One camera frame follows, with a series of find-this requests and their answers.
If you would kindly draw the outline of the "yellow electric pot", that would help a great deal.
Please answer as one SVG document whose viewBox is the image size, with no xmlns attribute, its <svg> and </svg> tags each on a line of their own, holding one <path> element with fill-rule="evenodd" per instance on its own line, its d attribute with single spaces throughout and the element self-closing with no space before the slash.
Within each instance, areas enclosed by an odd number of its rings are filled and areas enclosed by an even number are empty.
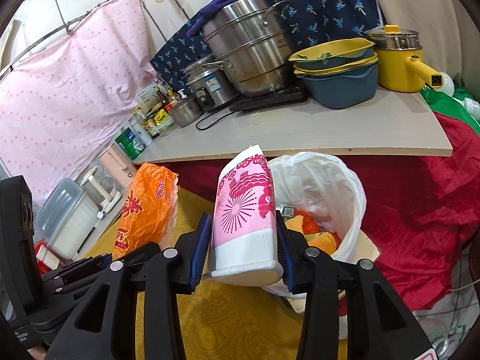
<svg viewBox="0 0 480 360">
<path fill-rule="evenodd" d="M 385 89 L 400 93 L 415 93 L 425 85 L 437 89 L 443 86 L 443 76 L 423 62 L 419 33 L 386 24 L 365 32 L 374 43 L 379 58 L 378 83 Z"/>
</svg>

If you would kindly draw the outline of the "yellow patterned tablecloth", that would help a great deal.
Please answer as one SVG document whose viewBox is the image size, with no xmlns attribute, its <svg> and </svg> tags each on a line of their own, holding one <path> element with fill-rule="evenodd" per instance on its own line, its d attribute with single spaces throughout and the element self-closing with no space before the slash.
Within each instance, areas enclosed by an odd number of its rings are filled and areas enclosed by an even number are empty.
<svg viewBox="0 0 480 360">
<path fill-rule="evenodd" d="M 169 246 L 194 230 L 213 203 L 185 189 L 177 200 L 176 228 Z M 112 252 L 118 223 L 113 224 L 81 257 Z M 144 292 L 137 295 L 135 359 L 143 347 Z M 187 359 L 295 359 L 303 316 L 283 298 L 261 288 L 202 281 L 191 296 L 178 295 L 181 331 Z"/>
</svg>

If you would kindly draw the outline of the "small steel bowl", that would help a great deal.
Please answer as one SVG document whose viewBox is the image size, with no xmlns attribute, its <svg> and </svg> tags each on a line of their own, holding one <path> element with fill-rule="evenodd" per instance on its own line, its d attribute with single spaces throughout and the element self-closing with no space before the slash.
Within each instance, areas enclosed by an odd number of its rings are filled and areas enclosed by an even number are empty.
<svg viewBox="0 0 480 360">
<path fill-rule="evenodd" d="M 177 102 L 177 104 L 169 111 L 174 123 L 181 128 L 193 124 L 204 113 L 199 100 L 196 96 L 188 96 Z"/>
</svg>

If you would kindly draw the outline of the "pink dotted curtain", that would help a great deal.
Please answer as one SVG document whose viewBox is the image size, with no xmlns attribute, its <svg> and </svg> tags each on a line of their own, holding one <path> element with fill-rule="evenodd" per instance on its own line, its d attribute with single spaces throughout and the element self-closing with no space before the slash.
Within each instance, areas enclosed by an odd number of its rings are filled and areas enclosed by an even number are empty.
<svg viewBox="0 0 480 360">
<path fill-rule="evenodd" d="M 140 0 L 110 0 L 1 81 L 1 160 L 42 205 L 120 131 L 153 82 Z"/>
</svg>

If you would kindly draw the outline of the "orange trash in bin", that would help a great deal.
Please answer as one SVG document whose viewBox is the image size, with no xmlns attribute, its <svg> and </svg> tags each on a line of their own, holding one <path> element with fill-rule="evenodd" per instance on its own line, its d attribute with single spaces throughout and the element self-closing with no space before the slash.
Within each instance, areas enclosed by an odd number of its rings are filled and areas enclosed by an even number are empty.
<svg viewBox="0 0 480 360">
<path fill-rule="evenodd" d="M 304 235 L 313 235 L 317 233 L 323 233 L 325 230 L 321 227 L 315 219 L 306 211 L 295 211 L 296 215 L 300 215 L 303 218 L 302 232 Z"/>
</svg>

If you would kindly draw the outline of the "white glass kettle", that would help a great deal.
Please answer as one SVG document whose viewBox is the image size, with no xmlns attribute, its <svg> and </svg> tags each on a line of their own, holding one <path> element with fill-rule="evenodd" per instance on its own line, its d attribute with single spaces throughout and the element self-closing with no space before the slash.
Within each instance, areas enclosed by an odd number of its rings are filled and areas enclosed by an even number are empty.
<svg viewBox="0 0 480 360">
<path fill-rule="evenodd" d="M 104 214 L 109 214 L 113 210 L 115 205 L 122 198 L 122 194 L 119 190 L 116 189 L 116 187 L 113 187 L 113 189 L 110 192 L 108 192 L 101 185 L 100 181 L 96 178 L 95 174 L 97 170 L 98 170 L 98 165 L 89 169 L 89 171 L 86 172 L 84 177 L 81 179 L 80 187 L 84 187 L 87 184 L 91 184 L 93 188 L 96 189 L 103 197 L 103 200 L 100 202 L 102 212 Z"/>
</svg>

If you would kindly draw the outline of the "black induction cooker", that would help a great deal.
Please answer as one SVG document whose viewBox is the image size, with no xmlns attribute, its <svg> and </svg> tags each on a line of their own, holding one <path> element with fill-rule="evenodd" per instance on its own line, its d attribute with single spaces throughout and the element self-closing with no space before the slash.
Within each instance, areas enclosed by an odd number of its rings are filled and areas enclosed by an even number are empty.
<svg viewBox="0 0 480 360">
<path fill-rule="evenodd" d="M 269 107 L 278 107 L 284 104 L 304 102 L 310 92 L 304 85 L 281 89 L 271 94 L 258 97 L 242 97 L 233 103 L 229 109 L 233 112 L 250 112 Z"/>
</svg>

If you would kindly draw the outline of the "pink electric kettle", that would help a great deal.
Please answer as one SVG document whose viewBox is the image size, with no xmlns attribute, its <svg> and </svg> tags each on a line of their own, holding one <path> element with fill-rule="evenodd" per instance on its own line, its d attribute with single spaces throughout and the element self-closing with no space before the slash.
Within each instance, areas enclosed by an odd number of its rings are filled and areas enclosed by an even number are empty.
<svg viewBox="0 0 480 360">
<path fill-rule="evenodd" d="M 137 168 L 115 144 L 110 144 L 100 155 L 99 161 L 106 167 L 121 189 L 126 189 L 134 180 Z"/>
</svg>

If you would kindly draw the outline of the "red plastic basket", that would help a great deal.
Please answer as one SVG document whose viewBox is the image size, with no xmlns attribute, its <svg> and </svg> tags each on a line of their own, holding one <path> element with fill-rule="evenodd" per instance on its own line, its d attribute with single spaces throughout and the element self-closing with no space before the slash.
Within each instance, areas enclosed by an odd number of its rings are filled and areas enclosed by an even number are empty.
<svg viewBox="0 0 480 360">
<path fill-rule="evenodd" d="M 45 241 L 39 241 L 35 244 L 34 252 L 36 255 L 38 270 L 41 275 L 59 268 L 59 258 L 48 249 Z"/>
</svg>

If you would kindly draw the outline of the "white dish box clear lid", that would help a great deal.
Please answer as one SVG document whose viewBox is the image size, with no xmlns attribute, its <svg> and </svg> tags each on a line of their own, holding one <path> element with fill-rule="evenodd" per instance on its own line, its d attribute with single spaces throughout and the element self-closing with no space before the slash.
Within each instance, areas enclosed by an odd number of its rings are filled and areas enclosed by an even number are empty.
<svg viewBox="0 0 480 360">
<path fill-rule="evenodd" d="M 99 208 L 73 180 L 62 179 L 41 207 L 34 229 L 47 247 L 65 260 L 74 260 L 98 221 Z"/>
</svg>

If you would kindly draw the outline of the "orange mesh sponge cloth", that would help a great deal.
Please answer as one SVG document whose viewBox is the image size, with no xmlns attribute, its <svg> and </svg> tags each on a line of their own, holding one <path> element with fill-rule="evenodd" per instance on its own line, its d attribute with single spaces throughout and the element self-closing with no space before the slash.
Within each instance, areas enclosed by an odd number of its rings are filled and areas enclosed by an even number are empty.
<svg viewBox="0 0 480 360">
<path fill-rule="evenodd" d="M 340 239 L 334 233 L 325 230 L 324 232 L 313 235 L 304 235 L 302 232 L 302 223 L 303 218 L 300 215 L 295 215 L 293 218 L 287 219 L 286 227 L 301 233 L 309 246 L 314 246 L 328 255 L 332 255 L 338 249 Z"/>
</svg>

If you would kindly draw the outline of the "green white can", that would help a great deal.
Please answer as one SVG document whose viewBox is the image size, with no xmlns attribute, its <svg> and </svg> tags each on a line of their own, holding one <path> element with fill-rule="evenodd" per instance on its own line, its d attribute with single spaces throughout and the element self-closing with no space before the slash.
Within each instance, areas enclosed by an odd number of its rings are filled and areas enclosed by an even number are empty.
<svg viewBox="0 0 480 360">
<path fill-rule="evenodd" d="M 143 141 L 137 137 L 130 127 L 126 127 L 120 132 L 115 138 L 115 143 L 132 161 L 134 161 L 146 148 Z"/>
</svg>

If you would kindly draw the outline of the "steel rice cooker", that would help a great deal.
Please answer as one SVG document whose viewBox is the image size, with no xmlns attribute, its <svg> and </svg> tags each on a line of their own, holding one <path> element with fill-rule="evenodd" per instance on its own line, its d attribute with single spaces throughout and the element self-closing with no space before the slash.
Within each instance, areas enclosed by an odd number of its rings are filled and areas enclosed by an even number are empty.
<svg viewBox="0 0 480 360">
<path fill-rule="evenodd" d="M 222 108 L 240 95 L 214 54 L 197 59 L 184 69 L 184 73 L 187 86 L 205 111 Z"/>
</svg>

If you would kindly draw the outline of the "large steel steamer pot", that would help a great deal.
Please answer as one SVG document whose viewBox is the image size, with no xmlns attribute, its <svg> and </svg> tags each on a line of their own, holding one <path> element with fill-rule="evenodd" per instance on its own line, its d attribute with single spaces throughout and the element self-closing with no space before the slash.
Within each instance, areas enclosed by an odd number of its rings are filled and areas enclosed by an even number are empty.
<svg viewBox="0 0 480 360">
<path fill-rule="evenodd" d="M 204 26 L 204 41 L 221 68 L 246 97 L 270 94 L 287 85 L 289 57 L 296 45 L 284 13 L 291 1 L 238 0 Z"/>
</svg>

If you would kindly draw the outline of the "stacked blue yellow basins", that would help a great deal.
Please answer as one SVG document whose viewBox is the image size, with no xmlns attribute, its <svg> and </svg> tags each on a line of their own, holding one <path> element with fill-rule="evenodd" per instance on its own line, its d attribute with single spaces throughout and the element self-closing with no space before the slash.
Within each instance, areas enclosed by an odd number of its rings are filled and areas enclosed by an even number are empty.
<svg viewBox="0 0 480 360">
<path fill-rule="evenodd" d="M 374 43 L 363 37 L 328 41 L 289 57 L 295 75 L 324 107 L 341 110 L 372 99 L 380 64 Z"/>
</svg>

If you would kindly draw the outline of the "red quilted cloth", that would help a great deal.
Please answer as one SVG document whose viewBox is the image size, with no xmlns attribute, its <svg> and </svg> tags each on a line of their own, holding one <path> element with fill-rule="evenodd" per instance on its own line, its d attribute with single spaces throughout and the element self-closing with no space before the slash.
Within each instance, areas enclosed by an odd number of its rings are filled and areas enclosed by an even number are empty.
<svg viewBox="0 0 480 360">
<path fill-rule="evenodd" d="M 344 156 L 367 197 L 362 229 L 378 266 L 411 311 L 448 293 L 463 245 L 479 230 L 479 135 L 437 114 L 449 157 Z"/>
</svg>

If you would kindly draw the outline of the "purple cloth on pot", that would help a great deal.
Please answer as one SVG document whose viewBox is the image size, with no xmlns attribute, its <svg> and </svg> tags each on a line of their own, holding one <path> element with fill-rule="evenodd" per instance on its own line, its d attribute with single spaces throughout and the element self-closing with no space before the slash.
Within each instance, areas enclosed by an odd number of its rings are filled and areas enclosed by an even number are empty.
<svg viewBox="0 0 480 360">
<path fill-rule="evenodd" d="M 195 36 L 202 27 L 215 16 L 215 14 L 220 11 L 221 9 L 225 8 L 227 5 L 231 3 L 237 2 L 239 0 L 213 0 L 208 5 L 203 7 L 199 11 L 198 20 L 191 26 L 191 28 L 187 31 L 186 35 L 191 38 Z"/>
</svg>

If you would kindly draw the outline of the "dark soy sauce bottle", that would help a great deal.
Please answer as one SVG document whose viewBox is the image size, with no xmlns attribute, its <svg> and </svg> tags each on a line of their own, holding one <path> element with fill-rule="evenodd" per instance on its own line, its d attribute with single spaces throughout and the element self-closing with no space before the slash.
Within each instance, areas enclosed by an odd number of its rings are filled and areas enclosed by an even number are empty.
<svg viewBox="0 0 480 360">
<path fill-rule="evenodd" d="M 160 90 L 160 86 L 155 86 L 154 91 L 156 92 L 156 94 L 159 98 L 160 108 L 165 110 L 168 113 L 171 109 L 170 102 L 169 102 L 168 98 L 165 95 L 162 94 L 162 92 Z"/>
</svg>

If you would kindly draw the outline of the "white lined trash bin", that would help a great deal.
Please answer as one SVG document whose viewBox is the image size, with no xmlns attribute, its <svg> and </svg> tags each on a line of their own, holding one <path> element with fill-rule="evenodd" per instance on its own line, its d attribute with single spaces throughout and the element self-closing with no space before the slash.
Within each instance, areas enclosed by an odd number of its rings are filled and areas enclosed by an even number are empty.
<svg viewBox="0 0 480 360">
<path fill-rule="evenodd" d="M 314 152 L 282 155 L 268 162 L 277 209 L 308 213 L 341 242 L 332 258 L 355 263 L 367 199 L 359 177 L 338 157 Z"/>
</svg>

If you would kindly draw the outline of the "white bulb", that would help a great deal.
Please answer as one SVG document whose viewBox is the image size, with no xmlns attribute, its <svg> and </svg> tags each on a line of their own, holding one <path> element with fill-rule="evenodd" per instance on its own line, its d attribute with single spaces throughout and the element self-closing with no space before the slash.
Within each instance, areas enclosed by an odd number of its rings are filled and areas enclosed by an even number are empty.
<svg viewBox="0 0 480 360">
<path fill-rule="evenodd" d="M 442 86 L 439 88 L 436 88 L 436 90 L 438 92 L 447 94 L 448 96 L 452 97 L 455 92 L 455 84 L 452 78 L 446 72 L 441 72 L 441 76 L 442 76 Z"/>
</svg>

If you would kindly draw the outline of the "orange plastic bag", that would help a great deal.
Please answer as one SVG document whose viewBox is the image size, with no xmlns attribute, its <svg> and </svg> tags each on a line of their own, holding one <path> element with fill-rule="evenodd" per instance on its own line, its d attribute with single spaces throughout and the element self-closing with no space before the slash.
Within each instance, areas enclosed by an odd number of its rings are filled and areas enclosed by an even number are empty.
<svg viewBox="0 0 480 360">
<path fill-rule="evenodd" d="M 140 166 L 121 210 L 112 258 L 149 242 L 166 248 L 176 227 L 177 200 L 178 174 L 153 163 Z"/>
</svg>

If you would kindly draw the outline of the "white box on shelf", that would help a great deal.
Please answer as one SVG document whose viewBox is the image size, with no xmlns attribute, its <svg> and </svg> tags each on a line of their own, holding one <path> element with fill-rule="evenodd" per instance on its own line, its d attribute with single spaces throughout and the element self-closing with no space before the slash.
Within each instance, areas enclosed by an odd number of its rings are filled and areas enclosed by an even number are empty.
<svg viewBox="0 0 480 360">
<path fill-rule="evenodd" d="M 163 103 L 160 87 L 156 83 L 152 83 L 139 90 L 135 94 L 135 99 L 143 112 L 149 112 L 156 105 Z"/>
</svg>

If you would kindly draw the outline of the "pink white paper cup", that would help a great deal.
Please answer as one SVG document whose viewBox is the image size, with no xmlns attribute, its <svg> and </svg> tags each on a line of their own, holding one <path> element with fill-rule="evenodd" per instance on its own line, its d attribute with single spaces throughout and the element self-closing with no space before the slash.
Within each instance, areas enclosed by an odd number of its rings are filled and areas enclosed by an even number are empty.
<svg viewBox="0 0 480 360">
<path fill-rule="evenodd" d="M 282 275 L 272 173 L 261 148 L 253 145 L 220 172 L 203 277 L 264 287 L 277 283 Z"/>
</svg>

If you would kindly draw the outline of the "navy floral cloth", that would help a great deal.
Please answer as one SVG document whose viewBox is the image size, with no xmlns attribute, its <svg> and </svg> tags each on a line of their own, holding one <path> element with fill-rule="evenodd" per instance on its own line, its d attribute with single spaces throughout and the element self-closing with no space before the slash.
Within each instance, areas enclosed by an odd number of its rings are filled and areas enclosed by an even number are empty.
<svg viewBox="0 0 480 360">
<path fill-rule="evenodd" d="M 343 38 L 357 38 L 383 24 L 377 0 L 289 0 L 285 17 L 296 45 L 304 49 Z M 161 47 L 152 67 L 173 89 L 186 89 L 184 69 L 212 50 L 199 31 L 190 28 L 199 21 L 196 13 Z"/>
</svg>

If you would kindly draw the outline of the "green cloth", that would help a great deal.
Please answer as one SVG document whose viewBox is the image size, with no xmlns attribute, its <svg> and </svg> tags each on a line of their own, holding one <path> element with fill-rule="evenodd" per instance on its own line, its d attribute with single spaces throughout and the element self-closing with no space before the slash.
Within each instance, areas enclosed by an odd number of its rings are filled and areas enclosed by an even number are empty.
<svg viewBox="0 0 480 360">
<path fill-rule="evenodd" d="M 432 111 L 466 123 L 479 135 L 479 120 L 475 119 L 463 105 L 466 98 L 473 100 L 473 95 L 466 88 L 454 85 L 453 96 L 448 96 L 426 85 L 419 94 Z"/>
</svg>

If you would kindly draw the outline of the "white bottle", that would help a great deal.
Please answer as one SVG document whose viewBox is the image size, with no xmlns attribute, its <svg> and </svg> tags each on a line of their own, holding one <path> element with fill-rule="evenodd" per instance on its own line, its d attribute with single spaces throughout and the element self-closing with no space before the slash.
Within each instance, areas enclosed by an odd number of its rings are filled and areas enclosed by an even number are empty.
<svg viewBox="0 0 480 360">
<path fill-rule="evenodd" d="M 153 144 L 154 141 L 151 137 L 151 134 L 145 130 L 143 125 L 135 117 L 133 117 L 129 122 L 132 125 L 133 130 L 135 131 L 139 139 L 144 143 L 146 147 L 149 147 Z"/>
</svg>

